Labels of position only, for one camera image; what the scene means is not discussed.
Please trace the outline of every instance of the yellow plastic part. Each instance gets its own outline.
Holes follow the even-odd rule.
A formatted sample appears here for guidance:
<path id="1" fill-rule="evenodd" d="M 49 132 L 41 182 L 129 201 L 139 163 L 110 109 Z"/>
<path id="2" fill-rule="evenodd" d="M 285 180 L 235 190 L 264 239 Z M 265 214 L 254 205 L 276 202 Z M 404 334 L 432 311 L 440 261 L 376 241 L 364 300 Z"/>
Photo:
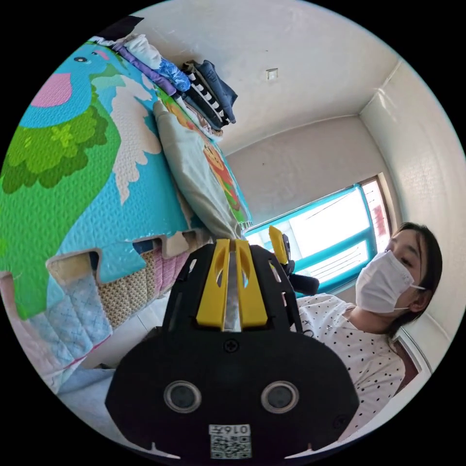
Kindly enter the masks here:
<path id="1" fill-rule="evenodd" d="M 267 324 L 267 312 L 252 262 L 250 246 L 247 241 L 239 239 L 235 241 L 235 245 L 241 330 L 248 327 L 262 327 Z M 243 273 L 248 280 L 246 287 L 243 284 Z"/>
<path id="2" fill-rule="evenodd" d="M 216 242 L 212 264 L 210 266 L 204 292 L 196 321 L 199 325 L 215 327 L 223 331 L 227 307 L 228 265 L 230 263 L 230 240 L 219 239 Z"/>
<path id="3" fill-rule="evenodd" d="M 285 244 L 283 242 L 283 233 L 275 227 L 270 226 L 268 228 L 268 235 L 273 246 L 273 252 L 278 259 L 280 264 L 288 263 L 288 256 L 286 255 Z"/>

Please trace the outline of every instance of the gray pillow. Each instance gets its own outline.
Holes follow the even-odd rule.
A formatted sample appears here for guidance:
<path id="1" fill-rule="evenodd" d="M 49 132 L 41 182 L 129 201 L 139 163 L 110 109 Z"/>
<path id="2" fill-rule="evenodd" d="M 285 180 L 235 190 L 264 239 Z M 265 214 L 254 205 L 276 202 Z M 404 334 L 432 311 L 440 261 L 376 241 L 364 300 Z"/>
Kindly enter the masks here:
<path id="1" fill-rule="evenodd" d="M 205 158 L 201 136 L 182 126 L 160 100 L 153 112 L 166 160 L 188 204 L 215 238 L 242 239 L 241 227 Z"/>

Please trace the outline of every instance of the floor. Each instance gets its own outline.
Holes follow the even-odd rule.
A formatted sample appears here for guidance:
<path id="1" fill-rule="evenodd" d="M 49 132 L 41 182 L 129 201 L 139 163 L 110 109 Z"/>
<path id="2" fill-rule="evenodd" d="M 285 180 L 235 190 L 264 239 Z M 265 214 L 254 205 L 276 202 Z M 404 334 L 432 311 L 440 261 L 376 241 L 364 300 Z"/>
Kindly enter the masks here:
<path id="1" fill-rule="evenodd" d="M 81 363 L 81 367 L 90 369 L 105 364 L 116 367 L 123 356 L 136 346 L 150 330 L 161 326 L 168 295 L 153 301 L 145 309 L 120 325 L 113 335 L 92 351 Z"/>

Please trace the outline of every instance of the label sticker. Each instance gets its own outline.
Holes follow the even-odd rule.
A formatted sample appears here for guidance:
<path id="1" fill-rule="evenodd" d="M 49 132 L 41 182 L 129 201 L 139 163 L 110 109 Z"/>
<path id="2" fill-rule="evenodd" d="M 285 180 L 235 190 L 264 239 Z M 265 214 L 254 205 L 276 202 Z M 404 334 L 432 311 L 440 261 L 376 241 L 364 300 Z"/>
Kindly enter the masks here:
<path id="1" fill-rule="evenodd" d="M 249 424 L 209 425 L 210 457 L 216 460 L 252 458 Z"/>

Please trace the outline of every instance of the purple cloth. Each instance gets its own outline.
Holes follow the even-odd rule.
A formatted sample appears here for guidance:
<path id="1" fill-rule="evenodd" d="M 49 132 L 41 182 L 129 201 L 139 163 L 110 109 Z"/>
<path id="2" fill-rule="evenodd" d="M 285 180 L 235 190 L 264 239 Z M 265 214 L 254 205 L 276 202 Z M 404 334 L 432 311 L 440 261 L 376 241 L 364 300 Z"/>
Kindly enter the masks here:
<path id="1" fill-rule="evenodd" d="M 140 62 L 132 53 L 128 52 L 125 47 L 121 44 L 115 44 L 112 46 L 113 50 L 118 52 L 125 60 L 129 61 L 135 68 L 141 73 L 145 74 L 153 83 L 157 84 L 163 89 L 169 96 L 176 93 L 176 89 L 173 84 L 167 79 L 161 76 L 157 71 L 150 69 L 147 65 Z"/>

